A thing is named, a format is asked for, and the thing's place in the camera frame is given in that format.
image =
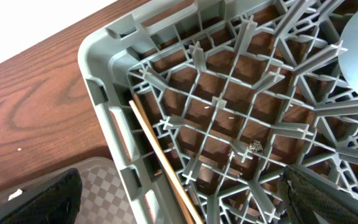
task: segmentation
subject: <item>chopstick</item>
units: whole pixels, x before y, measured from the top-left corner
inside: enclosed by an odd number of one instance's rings
[[[143,109],[142,103],[139,100],[137,95],[134,95],[134,100],[129,102],[131,108],[133,109],[136,118],[139,120],[140,125],[144,133],[146,134],[147,138],[149,139],[155,154],[157,155],[158,159],[160,160],[162,167],[165,169],[165,173],[168,176],[168,180],[172,186],[173,192],[178,200],[179,206],[185,216],[187,223],[193,223],[193,220],[190,217],[194,218],[197,224],[203,223],[200,215],[198,214],[196,208],[194,207],[193,203],[191,202],[189,196],[187,195],[185,189],[181,185],[175,171],[173,170],[171,164],[169,163],[167,157],[165,156],[164,152],[161,149],[160,143],[157,140],[156,135],[154,134],[153,128],[150,124],[149,119],[146,116],[146,113]]]

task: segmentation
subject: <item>white wall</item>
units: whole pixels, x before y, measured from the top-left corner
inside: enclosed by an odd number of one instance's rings
[[[0,0],[0,63],[117,0]]]

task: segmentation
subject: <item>dark wooden surface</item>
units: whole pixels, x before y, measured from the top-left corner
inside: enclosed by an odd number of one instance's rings
[[[78,68],[78,48],[147,1],[115,2],[0,64],[0,191],[89,157],[111,158]]]

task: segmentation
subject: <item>gray plastic dish rack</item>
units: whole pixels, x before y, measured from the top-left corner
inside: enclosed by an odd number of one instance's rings
[[[152,124],[156,135],[159,139],[168,136],[172,140],[173,147],[164,150],[177,152],[181,169],[176,172],[185,189],[192,192],[192,200],[207,223],[288,221],[280,196],[262,187],[265,183],[277,180],[287,165],[272,156],[274,140],[279,136],[303,140],[295,164],[318,180],[358,200],[358,180],[349,165],[358,165],[358,95],[341,76],[337,56],[346,54],[347,49],[342,46],[340,35],[332,22],[346,23],[351,18],[352,14],[342,16],[333,13],[344,0],[195,0],[154,24],[148,25],[145,22],[178,2],[150,1],[89,35],[78,52],[78,63],[86,87],[137,222],[182,223],[184,219],[166,176],[149,172],[150,161],[147,158],[153,153],[140,150],[143,142],[139,141],[137,134],[142,130],[128,104],[134,94],[151,93],[154,96],[162,117]],[[254,14],[268,7],[277,10],[277,17],[261,24],[255,22]],[[205,25],[205,21],[213,21],[214,18],[219,19],[214,24]],[[194,27],[198,30],[189,34]],[[216,41],[214,34],[223,29],[229,32],[231,38],[224,42]],[[270,49],[266,54],[254,54],[249,48],[250,43],[253,37],[262,33],[273,37],[272,46],[266,46]],[[168,47],[163,44],[175,38],[176,42]],[[204,51],[200,41],[205,38],[210,47]],[[289,48],[288,41],[306,46],[298,60]],[[208,59],[221,52],[233,55],[231,69],[226,72],[209,69]],[[173,54],[184,54],[185,58],[171,63],[168,69],[156,68],[156,62]],[[244,58],[265,65],[262,74],[253,74],[260,76],[253,83],[233,75],[237,64]],[[317,72],[326,67],[331,68],[328,73]],[[173,74],[188,68],[196,70],[195,81],[188,91],[169,84]],[[292,74],[288,90],[284,93],[273,91],[274,85],[286,78],[286,71]],[[194,94],[202,74],[224,80],[224,88],[219,95],[205,99]],[[318,97],[309,80],[326,83],[318,91]],[[233,110],[227,105],[225,92],[231,85],[239,85],[254,92],[245,111]],[[167,91],[185,96],[181,116],[166,113],[162,98]],[[267,95],[282,102],[274,122],[268,123],[254,116],[252,110],[259,95]],[[184,119],[191,101],[213,110],[207,129],[189,124]],[[285,113],[294,107],[311,111],[314,116],[310,123],[285,122]],[[236,139],[227,140],[210,131],[220,111],[242,118]],[[119,129],[114,125],[111,113]],[[337,138],[330,126],[329,118],[346,124],[346,133],[340,138]],[[240,141],[247,123],[257,123],[270,130],[267,140],[262,143],[262,150],[252,147],[252,142]],[[191,129],[203,136],[201,146],[194,156],[181,150],[178,143],[181,128]],[[325,138],[324,142],[320,141],[320,135]],[[223,168],[200,159],[208,138],[231,147]],[[314,147],[324,149],[325,152],[310,156]],[[251,180],[230,172],[234,158],[242,163],[258,159]],[[329,165],[327,175],[318,175],[310,169],[322,162]],[[270,164],[278,166],[278,169],[264,172]],[[202,193],[196,184],[201,169],[209,169],[219,176],[218,186],[211,195]],[[223,189],[227,180],[237,184]],[[227,203],[227,198],[239,195],[244,198],[239,206]],[[255,215],[250,212],[250,207],[259,213]]]

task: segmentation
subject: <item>white speck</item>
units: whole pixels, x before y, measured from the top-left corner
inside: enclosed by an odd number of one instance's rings
[[[17,196],[21,195],[23,191],[21,189],[17,189],[13,194],[9,195],[8,201],[16,198]]]

